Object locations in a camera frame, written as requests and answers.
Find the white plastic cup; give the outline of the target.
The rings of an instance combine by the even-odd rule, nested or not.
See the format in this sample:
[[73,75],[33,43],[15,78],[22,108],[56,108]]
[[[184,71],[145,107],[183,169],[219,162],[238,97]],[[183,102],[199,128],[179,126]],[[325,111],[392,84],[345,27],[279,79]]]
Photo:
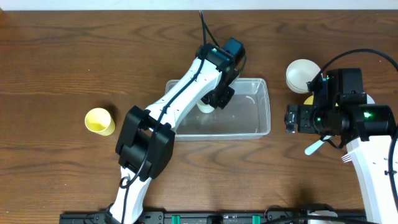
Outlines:
[[198,106],[199,110],[200,110],[202,113],[206,113],[206,114],[211,113],[212,111],[215,110],[214,107],[212,107],[211,105],[205,104],[205,103],[202,102],[202,101],[199,101],[199,102],[197,103],[197,106]]

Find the yellow plastic bowl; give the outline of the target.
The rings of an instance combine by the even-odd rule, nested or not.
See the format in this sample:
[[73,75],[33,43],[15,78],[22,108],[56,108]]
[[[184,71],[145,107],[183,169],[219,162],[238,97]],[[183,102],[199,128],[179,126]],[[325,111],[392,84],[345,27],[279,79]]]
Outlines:
[[304,101],[304,104],[305,104],[305,105],[313,105],[313,99],[314,99],[313,95],[312,95],[312,96],[309,96],[309,97]]

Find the white plastic bowl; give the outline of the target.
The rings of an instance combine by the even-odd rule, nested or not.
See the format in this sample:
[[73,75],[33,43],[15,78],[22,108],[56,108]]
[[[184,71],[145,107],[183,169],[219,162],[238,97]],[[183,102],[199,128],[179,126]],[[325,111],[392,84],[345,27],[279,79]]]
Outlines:
[[295,93],[308,93],[307,82],[312,81],[321,68],[313,61],[298,59],[286,70],[286,84]]

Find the grey plastic bowl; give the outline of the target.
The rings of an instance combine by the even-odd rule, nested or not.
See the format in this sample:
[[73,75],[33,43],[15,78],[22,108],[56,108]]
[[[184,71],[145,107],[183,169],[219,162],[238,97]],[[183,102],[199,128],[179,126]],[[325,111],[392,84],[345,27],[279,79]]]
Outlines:
[[370,95],[367,95],[367,104],[375,104],[375,101],[372,99]]

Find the yellow plastic cup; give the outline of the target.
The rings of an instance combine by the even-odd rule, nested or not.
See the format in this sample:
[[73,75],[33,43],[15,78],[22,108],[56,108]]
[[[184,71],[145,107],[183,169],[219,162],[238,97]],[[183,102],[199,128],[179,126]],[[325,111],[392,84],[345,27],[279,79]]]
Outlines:
[[87,112],[85,126],[89,131],[102,136],[113,134],[116,128],[111,114],[104,108],[93,108]]

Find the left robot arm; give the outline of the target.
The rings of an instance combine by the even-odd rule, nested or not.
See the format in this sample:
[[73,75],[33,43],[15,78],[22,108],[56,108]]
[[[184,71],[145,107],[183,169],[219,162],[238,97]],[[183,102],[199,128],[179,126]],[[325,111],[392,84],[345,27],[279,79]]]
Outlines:
[[188,72],[161,99],[146,109],[133,106],[126,114],[116,144],[121,180],[106,223],[135,223],[151,180],[169,163],[175,129],[199,102],[223,109],[234,95],[231,88],[246,61],[243,44],[229,39],[222,47],[207,43],[196,53]]

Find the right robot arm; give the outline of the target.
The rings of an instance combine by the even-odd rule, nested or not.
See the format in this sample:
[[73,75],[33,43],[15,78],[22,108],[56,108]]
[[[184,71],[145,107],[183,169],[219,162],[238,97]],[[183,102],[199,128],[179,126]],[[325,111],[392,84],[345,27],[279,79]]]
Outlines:
[[339,136],[337,149],[345,147],[342,160],[354,165],[368,221],[397,223],[397,125],[389,106],[366,100],[288,105],[285,123],[289,133],[320,136],[306,148],[307,155]]

